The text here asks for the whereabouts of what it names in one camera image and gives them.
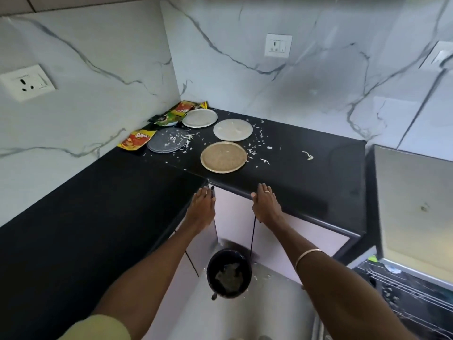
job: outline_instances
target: yellow shirt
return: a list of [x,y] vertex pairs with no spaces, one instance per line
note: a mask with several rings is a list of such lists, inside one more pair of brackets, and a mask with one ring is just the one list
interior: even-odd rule
[[75,323],[59,340],[130,340],[127,328],[105,315],[92,315]]

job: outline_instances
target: brown plate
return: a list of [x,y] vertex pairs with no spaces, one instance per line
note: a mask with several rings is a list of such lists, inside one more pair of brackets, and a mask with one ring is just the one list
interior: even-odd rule
[[211,144],[201,153],[201,164],[211,172],[225,174],[240,169],[247,161],[247,152],[233,142]]

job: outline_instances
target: left hand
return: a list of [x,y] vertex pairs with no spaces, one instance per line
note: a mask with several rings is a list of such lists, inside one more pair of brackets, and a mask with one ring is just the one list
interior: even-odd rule
[[199,234],[212,223],[216,215],[215,203],[216,197],[212,197],[211,189],[207,186],[200,188],[192,197],[181,229],[190,229],[195,235]]

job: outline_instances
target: bangle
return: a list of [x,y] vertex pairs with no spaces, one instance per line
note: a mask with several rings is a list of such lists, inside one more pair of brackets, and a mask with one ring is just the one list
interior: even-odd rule
[[297,258],[296,263],[294,264],[294,269],[296,270],[296,272],[297,272],[297,265],[299,264],[299,261],[300,261],[304,256],[306,256],[308,253],[311,253],[311,252],[313,252],[313,251],[322,251],[322,250],[320,250],[320,249],[318,249],[318,248],[315,248],[315,249],[309,249],[308,251],[304,251],[304,252],[302,253],[302,255],[301,255],[299,258]]

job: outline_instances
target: plate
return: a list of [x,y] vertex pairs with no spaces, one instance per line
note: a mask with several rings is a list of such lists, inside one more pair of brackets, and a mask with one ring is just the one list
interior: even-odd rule
[[217,142],[201,153],[201,164],[214,173],[226,174],[240,169],[247,162],[247,152],[233,142]]
[[188,135],[189,132],[187,130],[177,128],[161,129],[151,137],[146,146],[155,153],[173,153],[186,145]]
[[221,140],[239,142],[248,138],[253,132],[253,126],[242,119],[225,119],[214,126],[214,135]]
[[187,112],[183,118],[183,124],[189,128],[204,128],[214,124],[217,121],[217,113],[213,110],[199,108]]

